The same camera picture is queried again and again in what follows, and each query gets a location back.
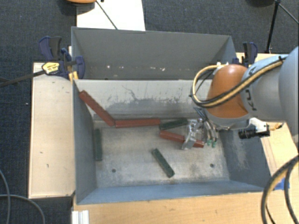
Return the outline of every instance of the black wire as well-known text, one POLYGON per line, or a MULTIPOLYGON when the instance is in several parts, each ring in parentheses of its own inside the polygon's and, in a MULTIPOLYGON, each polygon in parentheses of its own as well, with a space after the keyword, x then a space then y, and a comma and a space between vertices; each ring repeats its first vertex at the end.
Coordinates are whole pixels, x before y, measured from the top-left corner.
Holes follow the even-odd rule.
POLYGON ((280 3, 278 4, 290 17, 292 17, 293 18, 293 20, 295 21, 295 22, 297 22, 297 24, 299 24, 299 22, 298 22, 298 20, 284 7, 284 6, 282 6, 280 3))
POLYGON ((291 201, 290 201, 290 195, 289 195, 289 180, 290 180, 290 176, 291 176, 291 172, 295 166, 296 162, 293 162, 293 164, 289 167, 286 176, 285 176, 285 183, 284 183, 284 191, 285 191, 285 202, 286 202, 286 206, 289 210, 289 213, 293 219, 293 222, 295 224, 299 224, 298 219, 296 218, 296 215, 294 213, 294 210, 292 208, 291 205, 291 201))
POLYGON ((267 218, 266 218, 266 198, 270 191, 270 186, 273 184, 273 182, 277 179, 278 176, 280 176, 283 172, 285 172, 289 167, 292 165, 295 165, 298 162, 299 157, 296 156, 292 158, 290 161, 288 161, 285 165, 283 165, 279 170, 276 171, 276 173, 268 180, 267 185, 264 188, 263 196, 262 196, 262 202, 261 202, 261 213, 262 213, 262 220, 263 224, 267 224, 267 218))
POLYGON ((197 91, 199 90, 199 88, 201 87, 201 85, 204 83, 204 81, 205 81, 206 79, 208 79, 209 76, 210 76, 213 72, 214 72, 213 70, 207 70, 206 72, 204 72, 204 73, 202 74, 202 76, 203 76, 204 74, 208 73, 208 75, 201 81, 201 83, 200 83, 199 86, 197 87, 197 90, 196 90, 195 94, 197 93, 197 91))
POLYGON ((267 210, 268 216, 269 216, 272 224, 276 224, 275 221, 273 220, 272 216, 271 216, 271 213, 270 213, 269 209, 268 209, 268 205, 266 205, 266 210, 267 210))
MULTIPOLYGON (((7 197, 7 196, 8 196, 7 194, 0 195, 0 197, 7 197)), ((45 215, 43 213, 43 210, 41 209, 41 207, 36 202, 34 202, 34 201, 30 200, 29 198, 26 198, 24 196, 19 196, 19 195, 14 195, 14 194, 10 194, 10 196, 13 197, 13 198, 24 200, 26 202, 31 203, 33 206, 35 206, 36 209, 39 211, 39 213, 42 216, 43 224, 46 224, 46 218, 45 218, 45 215)))
MULTIPOLYGON (((268 66, 270 66, 270 65, 272 65, 272 64, 274 64, 274 63, 276 63, 276 62, 278 62, 278 61, 280 61, 280 60, 274 61, 274 62, 272 62, 272 63, 270 63, 270 64, 268 64, 268 65, 262 67, 261 69, 257 70, 255 73, 259 72, 260 70, 262 70, 262 69, 264 69, 264 68, 266 68, 266 67, 268 67, 268 66)), ((256 80, 257 80, 258 78, 260 78, 261 76, 259 76, 259 77, 257 77, 256 79, 252 80, 248 85, 244 86, 238 93, 240 93, 241 91, 243 91, 244 89, 246 89, 247 87, 249 87, 254 81, 256 81, 256 80)), ((218 99, 220 99, 220 98, 226 96, 227 94, 229 94, 231 91, 233 91, 233 90, 236 89, 237 87, 241 86, 244 82, 246 82, 246 81, 247 81, 248 79, 250 79, 250 78, 251 78, 251 76, 248 76, 246 79, 242 80, 239 84, 237 84, 237 85, 236 85, 235 87, 233 87, 232 89, 230 89, 230 90, 228 90, 228 91, 226 91, 226 92, 224 92, 224 93, 222 93, 222 94, 220 94, 220 95, 218 95, 218 96, 216 96, 216 97, 214 97, 214 98, 212 98, 212 99, 203 100, 203 101, 201 101, 200 103, 197 102, 197 101, 195 101, 195 104, 198 105, 198 106, 202 106, 202 107, 204 107, 204 105, 207 105, 207 104, 209 104, 209 103, 211 103, 211 102, 217 101, 218 99)), ((229 101, 229 100, 231 100, 231 99, 233 99, 233 98, 234 98, 234 96, 232 96, 231 98, 228 98, 227 100, 224 100, 224 101, 222 101, 222 102, 220 102, 220 103, 218 103, 218 104, 209 106, 209 108, 213 108, 213 107, 219 106, 219 105, 221 105, 221 104, 223 104, 223 103, 225 103, 225 102, 227 102, 227 101, 229 101)))
POLYGON ((13 80, 8 80, 6 82, 1 83, 0 84, 0 88, 4 87, 4 86, 7 86, 7 85, 10 85, 10 84, 18 83, 18 82, 23 81, 23 80, 31 79, 33 77, 44 75, 44 74, 45 74, 44 70, 41 70, 41 71, 38 71, 38 72, 35 72, 35 73, 31 73, 31 74, 28 74, 28 75, 25 75, 25 76, 22 76, 22 77, 13 79, 13 80))
POLYGON ((9 219, 10 219, 10 212, 11 212, 11 197, 13 198, 18 198, 18 199, 21 199, 21 200, 25 200, 27 202, 30 202, 32 205, 34 205, 37 210, 39 211, 39 213, 41 214, 42 216, 42 219, 43 219, 43 224, 46 224, 46 218, 45 218, 45 215, 43 213, 43 210, 40 208, 39 205, 37 205, 37 203, 35 203, 34 201, 24 197, 24 196, 19 196, 19 195, 13 195, 13 194, 10 194, 9 192, 9 187, 8 187, 8 183, 6 181, 6 178, 5 176, 3 175, 2 171, 0 170, 0 176, 5 184, 5 188, 6 188, 6 192, 7 194, 1 194, 0 195, 0 198, 1 197, 7 197, 7 204, 8 204, 8 207, 7 207, 7 220, 6 220, 6 223, 9 224, 9 219))
POLYGON ((6 193, 7 193, 7 219, 6 219, 6 224, 9 224, 9 219, 10 219, 10 210, 11 210, 11 200, 10 200, 10 192, 9 192, 9 187, 8 183, 6 181, 6 178, 2 171, 0 170, 0 176, 4 182, 5 188, 6 188, 6 193))
POLYGON ((102 9, 102 11, 103 11, 103 13, 106 15, 106 17, 109 19, 109 21, 111 22, 111 24, 114 26, 114 28, 116 29, 116 30, 118 30, 117 29, 117 27, 115 26, 115 24, 113 23, 113 21, 110 19, 110 17, 108 16, 108 14, 105 12, 105 10, 102 8, 102 6, 99 4, 99 2, 96 0, 95 1, 98 5, 99 5, 99 7, 102 9))

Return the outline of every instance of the dark carpet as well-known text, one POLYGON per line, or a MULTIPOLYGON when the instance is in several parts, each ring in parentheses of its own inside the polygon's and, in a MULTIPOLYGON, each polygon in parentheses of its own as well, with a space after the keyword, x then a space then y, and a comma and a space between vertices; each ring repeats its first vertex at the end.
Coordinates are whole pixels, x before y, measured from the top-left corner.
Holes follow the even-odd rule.
MULTIPOLYGON (((272 0, 142 0, 147 30, 231 35, 236 51, 243 42, 266 49, 274 10, 272 0)), ((299 0, 282 0, 298 19, 299 0)), ((76 8, 63 0, 0 0, 0 77, 13 79, 32 70, 43 57, 38 41, 61 36, 62 47, 71 44, 76 8)), ((273 53, 289 53, 298 46, 298 25, 282 9, 278 11, 273 53)), ((12 194, 27 196, 30 140, 31 81, 0 88, 0 169, 12 194)), ((0 181, 0 194, 5 194, 0 181)), ((70 222, 71 199, 37 200, 48 224, 70 222)), ((5 223, 7 201, 0 199, 0 224, 5 223)), ((42 223, 29 203, 12 200, 12 224, 42 223)))

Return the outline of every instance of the red stick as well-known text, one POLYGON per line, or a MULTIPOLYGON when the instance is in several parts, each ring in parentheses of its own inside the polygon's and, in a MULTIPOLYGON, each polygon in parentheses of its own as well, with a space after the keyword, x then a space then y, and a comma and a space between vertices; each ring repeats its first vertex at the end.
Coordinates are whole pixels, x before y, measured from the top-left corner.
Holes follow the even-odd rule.
POLYGON ((159 119, 124 119, 124 120, 116 120, 115 128, 156 126, 159 124, 160 124, 159 119))
POLYGON ((96 114, 106 122, 109 126, 115 125, 115 120, 104 110, 86 91, 81 91, 79 97, 83 100, 96 114))
MULTIPOLYGON (((184 143, 185 142, 185 137, 183 135, 168 132, 168 131, 165 131, 165 130, 160 131, 160 137, 162 139, 171 140, 171 141, 175 141, 175 142, 179 142, 179 143, 184 143)), ((193 147, 204 147, 204 142, 200 141, 200 140, 196 140, 193 147)))

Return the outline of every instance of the red wooden block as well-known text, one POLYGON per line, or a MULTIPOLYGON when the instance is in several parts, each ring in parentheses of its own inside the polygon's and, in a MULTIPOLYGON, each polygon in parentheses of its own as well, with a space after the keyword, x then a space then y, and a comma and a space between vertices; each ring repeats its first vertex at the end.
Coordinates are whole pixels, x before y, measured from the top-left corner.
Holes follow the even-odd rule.
POLYGON ((109 126, 115 125, 115 120, 104 110, 86 91, 81 91, 79 97, 83 100, 96 114, 106 122, 109 126))

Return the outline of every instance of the bin floor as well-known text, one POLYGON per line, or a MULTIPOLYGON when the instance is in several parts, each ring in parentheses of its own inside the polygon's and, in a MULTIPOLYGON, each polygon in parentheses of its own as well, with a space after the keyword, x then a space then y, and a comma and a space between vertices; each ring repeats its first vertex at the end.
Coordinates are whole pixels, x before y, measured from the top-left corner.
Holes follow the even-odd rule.
MULTIPOLYGON (((96 162, 98 188, 229 180, 222 142, 181 150, 182 144, 159 137, 159 127, 119 128, 94 122, 100 128, 103 160, 96 162), (175 172, 168 178, 152 150, 158 148, 175 172)), ((185 134, 186 127, 169 130, 185 134)))

